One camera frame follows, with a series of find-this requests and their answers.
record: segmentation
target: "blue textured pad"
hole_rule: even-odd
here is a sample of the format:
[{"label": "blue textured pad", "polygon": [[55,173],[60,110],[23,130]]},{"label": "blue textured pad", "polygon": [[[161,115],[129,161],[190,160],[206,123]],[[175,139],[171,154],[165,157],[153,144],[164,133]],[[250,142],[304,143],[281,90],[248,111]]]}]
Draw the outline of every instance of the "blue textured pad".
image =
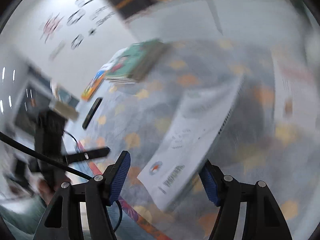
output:
[{"label": "blue textured pad", "polygon": [[216,206],[220,206],[220,198],[218,197],[218,187],[212,177],[212,174],[204,166],[203,169],[199,172],[199,176],[209,200],[212,201]]},{"label": "blue textured pad", "polygon": [[130,168],[130,164],[131,164],[131,157],[130,157],[130,154],[127,153],[111,184],[111,194],[109,198],[111,205],[113,204],[114,201],[118,200],[119,198],[125,178],[127,177],[127,174]]}]

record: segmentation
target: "red drawing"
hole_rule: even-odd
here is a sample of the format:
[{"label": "red drawing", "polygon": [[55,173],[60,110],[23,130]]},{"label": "red drawing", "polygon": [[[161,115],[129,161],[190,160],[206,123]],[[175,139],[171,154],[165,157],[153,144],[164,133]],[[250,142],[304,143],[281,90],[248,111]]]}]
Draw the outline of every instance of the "red drawing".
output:
[{"label": "red drawing", "polygon": [[58,27],[60,27],[61,25],[60,22],[62,18],[59,18],[59,14],[56,17],[50,17],[47,22],[44,24],[43,26],[43,33],[40,37],[40,39],[42,39],[43,36],[46,36],[44,43],[47,42],[49,37],[53,36],[53,33],[58,30]]}]

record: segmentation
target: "gray patterned tablecloth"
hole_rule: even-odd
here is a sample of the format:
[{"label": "gray patterned tablecloth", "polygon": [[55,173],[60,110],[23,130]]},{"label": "gray patterned tablecloth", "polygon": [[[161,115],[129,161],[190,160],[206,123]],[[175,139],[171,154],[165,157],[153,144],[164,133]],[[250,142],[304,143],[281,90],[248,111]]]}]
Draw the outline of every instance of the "gray patterned tablecloth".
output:
[{"label": "gray patterned tablecloth", "polygon": [[[111,149],[108,158],[89,163],[95,174],[114,163],[122,150],[130,152],[131,168],[120,201],[150,239],[208,239],[219,208],[208,200],[199,176],[173,211],[161,212],[137,175],[161,143],[185,89],[213,87],[243,73],[247,82],[240,100],[209,160],[240,182],[264,180],[295,239],[314,230],[312,223],[303,228],[301,223],[310,215],[309,203],[320,202],[314,202],[319,149],[296,127],[273,121],[270,50],[228,40],[188,41],[171,44],[141,83],[112,85],[105,81],[95,95],[103,96],[103,101],[88,129],[80,131],[80,125],[77,129],[86,149]],[[93,101],[79,104],[80,119]],[[241,206],[235,239],[241,239],[244,214]],[[320,212],[315,209],[311,214],[318,224]]]}]

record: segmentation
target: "thin black wire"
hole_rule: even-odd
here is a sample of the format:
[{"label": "thin black wire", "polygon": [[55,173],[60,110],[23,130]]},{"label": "thin black wire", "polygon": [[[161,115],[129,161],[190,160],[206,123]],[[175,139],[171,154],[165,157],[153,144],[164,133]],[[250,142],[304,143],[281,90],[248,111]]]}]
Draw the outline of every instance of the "thin black wire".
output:
[{"label": "thin black wire", "polygon": [[117,225],[115,226],[115,228],[113,229],[113,231],[116,231],[121,223],[121,220],[122,220],[122,207],[121,207],[121,204],[119,202],[119,200],[116,200],[116,203],[118,205],[118,208],[119,208],[119,220],[118,220],[118,223]]},{"label": "thin black wire", "polygon": [[70,135],[70,136],[75,140],[75,142],[76,142],[76,144],[77,144],[78,151],[81,152],[81,151],[80,151],[80,148],[79,148],[79,145],[78,145],[77,139],[76,139],[71,133],[69,133],[69,132],[67,132],[67,131],[64,131],[64,132],[65,132],[66,134]]},{"label": "thin black wire", "polygon": [[49,164],[51,164],[51,165],[53,165],[53,166],[55,166],[55,167],[57,167],[59,169],[62,169],[62,170],[67,171],[67,172],[70,172],[72,174],[75,174],[75,175],[77,175],[77,176],[79,176],[81,178],[87,179],[87,180],[92,179],[92,177],[90,177],[87,174],[84,174],[84,173],[82,173],[80,171],[77,171],[77,170],[75,170],[73,168],[70,168],[70,167],[68,167],[66,165],[58,163],[58,162],[48,158],[47,156],[44,156],[44,155],[42,155],[40,153],[37,153],[36,151],[34,151],[34,150],[22,145],[21,143],[18,143],[17,141],[13,140],[12,138],[10,138],[9,136],[5,135],[2,132],[0,132],[0,140],[3,141],[4,143],[10,145],[11,147],[16,148],[19,151],[24,152],[25,154],[28,154],[28,155],[30,155],[32,157],[35,157],[35,158],[37,158],[37,159],[39,159],[41,161],[46,162],[46,163],[49,163]]}]

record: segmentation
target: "orange and blue logo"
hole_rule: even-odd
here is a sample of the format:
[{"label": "orange and blue logo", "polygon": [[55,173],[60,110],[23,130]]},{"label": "orange and blue logo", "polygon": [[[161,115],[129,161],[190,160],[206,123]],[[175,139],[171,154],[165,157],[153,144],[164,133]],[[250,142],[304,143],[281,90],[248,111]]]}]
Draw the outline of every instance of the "orange and blue logo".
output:
[{"label": "orange and blue logo", "polygon": [[149,170],[150,175],[155,175],[159,171],[161,166],[162,166],[161,161],[155,162]]}]

